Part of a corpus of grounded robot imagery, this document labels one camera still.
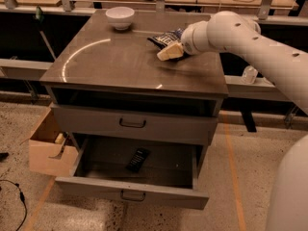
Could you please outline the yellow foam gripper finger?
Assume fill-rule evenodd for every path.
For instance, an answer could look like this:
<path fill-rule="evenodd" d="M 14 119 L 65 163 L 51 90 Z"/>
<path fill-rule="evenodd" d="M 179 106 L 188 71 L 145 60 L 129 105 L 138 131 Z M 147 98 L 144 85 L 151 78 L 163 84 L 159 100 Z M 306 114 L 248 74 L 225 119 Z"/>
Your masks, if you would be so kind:
<path fill-rule="evenodd" d="M 174 42 L 162 49 L 157 57 L 160 61 L 167 61 L 181 58 L 184 55 L 184 50 L 180 42 Z"/>

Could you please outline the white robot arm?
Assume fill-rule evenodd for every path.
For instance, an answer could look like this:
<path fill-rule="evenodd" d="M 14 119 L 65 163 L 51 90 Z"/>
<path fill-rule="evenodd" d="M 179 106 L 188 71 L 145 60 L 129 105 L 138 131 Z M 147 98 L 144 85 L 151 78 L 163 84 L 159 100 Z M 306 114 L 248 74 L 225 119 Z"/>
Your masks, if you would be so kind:
<path fill-rule="evenodd" d="M 162 61 L 184 54 L 232 53 L 257 69 L 308 114 L 308 53 L 260 34 L 260 27 L 233 12 L 191 24 L 161 50 Z M 308 231 L 308 136 L 283 157 L 270 194 L 266 231 Z"/>

